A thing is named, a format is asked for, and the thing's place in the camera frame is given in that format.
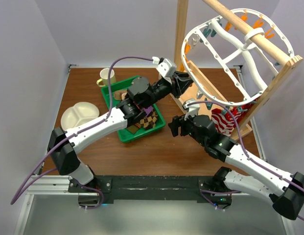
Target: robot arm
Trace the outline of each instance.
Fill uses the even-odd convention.
[[[222,167],[214,176],[214,181],[222,191],[239,190],[273,204],[276,212],[295,220],[304,204],[304,193],[289,184],[291,181],[304,188],[304,175],[291,174],[278,169],[248,152],[247,158],[240,144],[216,131],[214,123],[206,115],[197,115],[197,105],[187,106],[195,100],[189,100],[184,107],[187,114],[175,116],[169,127],[172,135],[189,135],[195,139],[213,158],[234,165],[251,176],[244,176],[229,168]]]
[[[150,85],[145,77],[134,79],[127,90],[126,98],[111,110],[109,118],[107,114],[104,114],[67,131],[61,128],[52,131],[48,150],[63,139],[75,135],[51,154],[60,175],[69,175],[81,185],[96,188],[99,185],[96,177],[92,170],[79,160],[77,154],[96,140],[137,123],[147,115],[148,107],[168,94],[171,93],[178,98],[193,83],[187,73],[175,71],[176,66],[167,59],[160,62],[157,70],[162,78],[153,85]],[[273,204],[273,208],[282,216],[296,219],[304,204],[304,193],[274,176],[264,167],[303,188],[304,176],[299,172],[292,175],[282,171],[251,153],[248,153],[248,159],[235,140],[216,131],[214,123],[208,116],[198,115],[199,104],[189,105],[194,101],[194,99],[188,100],[183,106],[187,113],[180,117],[175,116],[169,124],[172,135],[177,136],[181,128],[181,136],[191,136],[211,157],[237,166],[251,175],[244,176],[222,167],[214,176],[213,181],[216,187],[212,185],[212,188],[218,188],[222,192],[239,190],[248,193]],[[87,128],[86,131],[80,135],[76,134],[85,128]]]
[[[98,139],[139,122],[148,114],[148,107],[168,94],[178,98],[193,83],[187,73],[176,71],[176,65],[168,59],[161,59],[156,69],[162,78],[153,85],[145,77],[134,79],[126,98],[112,108],[108,118],[106,113],[81,126],[66,131],[58,127],[52,131],[48,151],[63,139],[75,135],[51,154],[60,175],[69,175],[80,184],[94,188],[97,185],[94,174],[77,154]]]

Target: checkered cloth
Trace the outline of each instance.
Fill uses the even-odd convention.
[[[145,117],[140,120],[141,127],[143,127],[145,130],[149,130],[156,127],[157,117],[157,113],[153,111],[148,117]]]

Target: white plastic frame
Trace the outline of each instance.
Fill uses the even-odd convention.
[[[289,40],[286,38],[286,36],[280,31],[280,29],[274,24],[274,22],[267,16],[265,16],[264,14],[252,10],[252,9],[245,9],[245,8],[238,8],[238,9],[233,9],[231,10],[233,13],[250,13],[253,15],[256,15],[258,17],[262,17],[262,19],[264,21],[266,21],[267,23],[269,23],[269,25],[271,27],[273,27],[273,30],[280,36],[281,40],[285,43],[289,55],[291,57],[294,56],[294,51],[292,48],[292,45],[290,44]],[[276,68],[274,67],[273,63],[271,63],[268,58],[264,55],[263,51],[254,43],[252,43],[249,38],[253,37],[256,34],[263,34],[263,30],[260,30],[259,28],[254,29],[252,32],[249,32],[246,36],[245,36],[245,44],[243,44],[238,38],[236,38],[234,35],[226,32],[219,24],[218,24],[218,20],[222,19],[222,16],[217,16],[209,21],[206,21],[205,23],[196,26],[194,29],[192,29],[185,37],[185,40],[182,43],[182,47],[181,47],[181,60],[182,63],[187,71],[187,73],[190,75],[190,77],[192,78],[192,80],[194,81],[194,83],[196,84],[196,86],[198,87],[199,91],[198,94],[204,94],[207,98],[217,101],[221,104],[227,105],[227,106],[240,106],[240,105],[244,105],[244,104],[248,104],[252,101],[254,101],[255,99],[257,99],[259,96],[261,96],[261,94],[264,92],[264,90],[267,88],[267,85],[265,84],[265,82],[262,80],[262,78],[260,77],[255,62],[250,54],[250,50],[255,49],[258,54],[261,56],[261,58],[263,58],[263,60],[265,61],[265,63],[269,66],[270,70],[273,72],[273,74],[276,76],[278,74],[278,71],[276,70]],[[224,39],[226,39],[227,41],[229,41],[230,43],[232,43],[234,46],[237,47],[237,50],[235,52],[233,52],[231,55],[229,55],[228,57],[221,59],[220,56],[218,55],[218,53],[215,51],[215,49],[212,47],[212,45],[209,43],[209,41],[204,37],[202,30],[207,27],[207,26],[212,26],[212,28]],[[197,35],[197,38],[191,38],[191,36],[195,34]],[[241,102],[231,102],[231,101],[223,101],[220,100],[218,98],[216,98],[215,96],[211,95],[208,91],[205,90],[204,86],[197,80],[196,76],[194,75],[194,73],[192,72],[192,70],[188,67],[187,65],[187,60],[186,60],[186,55],[185,55],[185,46],[188,43],[188,41],[190,40],[190,45],[191,47],[194,47],[197,45],[197,43],[200,41],[200,39],[203,41],[204,45],[207,46],[207,48],[211,51],[211,53],[213,54],[214,58],[220,63],[220,65],[223,67],[225,73],[230,77],[230,79],[233,81],[233,83],[235,84],[235,86],[240,90],[240,92],[243,94],[244,98],[243,101]],[[227,66],[227,63],[230,62],[231,60],[233,60],[235,57],[237,57],[238,55],[242,54],[245,61],[247,62],[248,68],[250,70],[250,73],[252,75],[253,80],[256,82],[256,84],[258,85],[258,87],[260,88],[259,92],[256,93],[254,96],[249,96],[248,93],[245,91],[245,89],[241,86],[241,84],[238,82],[238,80],[236,79],[236,77],[234,76],[234,74],[230,71],[230,69]]]

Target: wooden dowel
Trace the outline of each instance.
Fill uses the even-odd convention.
[[[238,28],[244,35],[251,32],[253,28],[235,15],[232,11],[226,8],[217,0],[202,0],[216,12],[218,12],[223,18],[230,22],[234,27]],[[266,39],[264,36],[257,34],[250,38],[252,42],[258,45],[261,49],[266,51],[271,57],[278,61],[281,65],[285,65],[290,57],[284,53],[280,48],[275,46],[272,42]]]

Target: orange clothespin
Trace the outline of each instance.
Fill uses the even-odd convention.
[[[225,30],[228,32],[230,30],[230,28],[232,27],[232,24],[230,22],[228,22],[226,24]]]
[[[271,31],[273,31],[274,29],[274,25],[271,27],[271,29],[269,29],[266,33],[265,33],[265,38],[270,39],[273,38],[275,36],[275,33],[270,34]]]
[[[263,20],[263,16],[261,15],[260,18],[254,23],[253,28],[260,28],[263,26],[264,22]]]
[[[188,54],[188,52],[191,50],[191,46],[189,45],[189,44],[186,44],[186,46],[185,46],[185,55],[186,54]],[[179,71],[180,72],[183,72],[185,70],[185,67],[183,66],[183,64],[181,63],[180,64],[180,67],[179,67]]]
[[[241,19],[244,21],[244,22],[246,22],[247,21],[247,19],[248,19],[248,13],[247,13],[247,11],[246,10],[244,10],[244,15],[242,15],[241,16]]]

